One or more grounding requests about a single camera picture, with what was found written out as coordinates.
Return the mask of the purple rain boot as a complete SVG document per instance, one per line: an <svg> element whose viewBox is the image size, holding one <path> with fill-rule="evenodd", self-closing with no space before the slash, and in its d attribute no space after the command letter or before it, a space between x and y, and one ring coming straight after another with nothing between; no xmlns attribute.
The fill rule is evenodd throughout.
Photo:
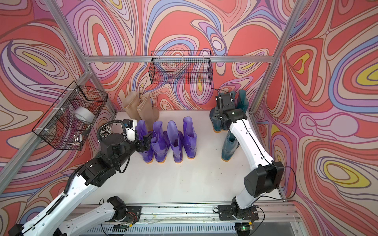
<svg viewBox="0 0 378 236"><path fill-rule="evenodd" d="M162 121L154 122L152 130L153 136L151 139L151 148L158 163L163 163L168 153L168 146L164 138L162 124Z"/></svg>
<svg viewBox="0 0 378 236"><path fill-rule="evenodd" d="M183 119L184 139L183 146L189 159L194 159L197 151L197 134L192 117Z"/></svg>
<svg viewBox="0 0 378 236"><path fill-rule="evenodd" d="M183 142L182 133L178 130L175 121L169 121L164 137L168 141L168 146L172 149L173 159L176 163L181 163L183 160Z"/></svg>
<svg viewBox="0 0 378 236"><path fill-rule="evenodd" d="M153 161L153 150L151 148L151 133L147 130L147 126L144 120L140 120L137 123L136 132L138 134L139 140L137 152L142 156L144 162L151 163Z"/></svg>

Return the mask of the beige rain boot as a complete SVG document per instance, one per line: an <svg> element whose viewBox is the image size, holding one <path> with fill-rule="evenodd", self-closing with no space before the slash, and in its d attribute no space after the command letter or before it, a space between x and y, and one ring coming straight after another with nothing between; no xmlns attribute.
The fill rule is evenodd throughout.
<svg viewBox="0 0 378 236"><path fill-rule="evenodd" d="M140 100L138 98L137 92L131 91L124 99L122 106L125 112L129 115L131 119L141 120L138 113L137 107L140 105Z"/></svg>
<svg viewBox="0 0 378 236"><path fill-rule="evenodd" d="M136 109L141 120L145 122L147 130L150 131L153 129L153 124L159 118L159 110L153 106L150 93L141 95L140 100L141 102Z"/></svg>

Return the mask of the purple rain boot front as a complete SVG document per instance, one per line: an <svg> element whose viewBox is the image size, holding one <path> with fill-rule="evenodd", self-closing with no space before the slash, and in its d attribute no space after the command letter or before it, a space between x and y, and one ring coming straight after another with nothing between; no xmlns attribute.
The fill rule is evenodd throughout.
<svg viewBox="0 0 378 236"><path fill-rule="evenodd" d="M181 163L183 160L183 142L182 133L178 130L175 121L169 121L164 137L168 141L168 146L172 149L173 159L176 163Z"/></svg>

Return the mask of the purple rain boot back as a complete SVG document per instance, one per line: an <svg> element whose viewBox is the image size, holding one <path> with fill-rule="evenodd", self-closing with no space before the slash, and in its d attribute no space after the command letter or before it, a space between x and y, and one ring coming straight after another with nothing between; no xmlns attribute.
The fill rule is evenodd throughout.
<svg viewBox="0 0 378 236"><path fill-rule="evenodd" d="M189 159L194 159L197 151L197 134L192 117L183 119L184 139L183 146Z"/></svg>

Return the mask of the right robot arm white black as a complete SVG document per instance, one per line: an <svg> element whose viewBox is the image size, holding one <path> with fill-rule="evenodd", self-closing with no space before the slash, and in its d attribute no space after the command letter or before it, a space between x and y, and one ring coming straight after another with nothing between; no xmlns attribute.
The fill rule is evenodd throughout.
<svg viewBox="0 0 378 236"><path fill-rule="evenodd" d="M285 167L265 151L241 109L214 108L212 118L228 128L247 157L251 171L244 177L244 189L233 200L239 210L245 210L279 187Z"/></svg>

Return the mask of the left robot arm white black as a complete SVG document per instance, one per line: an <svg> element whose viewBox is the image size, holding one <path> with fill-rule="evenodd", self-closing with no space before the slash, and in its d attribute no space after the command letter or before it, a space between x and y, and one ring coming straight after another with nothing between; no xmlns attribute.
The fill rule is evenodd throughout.
<svg viewBox="0 0 378 236"><path fill-rule="evenodd" d="M24 224L16 224L10 236L79 236L106 221L126 222L131 226L139 220L118 196L109 198L99 207L72 220L66 218L78 205L99 189L121 168L128 166L135 152L150 150L152 134L132 126L132 120L113 120L96 132L100 151L95 158L78 167L70 175L63 192L48 207Z"/></svg>

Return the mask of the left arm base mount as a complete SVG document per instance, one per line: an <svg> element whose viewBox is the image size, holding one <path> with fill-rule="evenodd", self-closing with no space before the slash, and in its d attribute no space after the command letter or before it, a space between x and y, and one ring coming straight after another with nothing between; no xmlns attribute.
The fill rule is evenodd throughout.
<svg viewBox="0 0 378 236"><path fill-rule="evenodd" d="M121 206L115 209L116 222L136 223L140 220L142 206Z"/></svg>

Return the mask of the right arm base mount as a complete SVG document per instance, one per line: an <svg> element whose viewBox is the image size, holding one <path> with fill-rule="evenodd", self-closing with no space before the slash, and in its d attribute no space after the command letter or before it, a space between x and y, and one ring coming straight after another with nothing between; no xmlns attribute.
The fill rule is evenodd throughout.
<svg viewBox="0 0 378 236"><path fill-rule="evenodd" d="M246 209L240 209L237 204L218 205L214 212L219 215L220 221L251 221L259 220L258 211L255 206Z"/></svg>

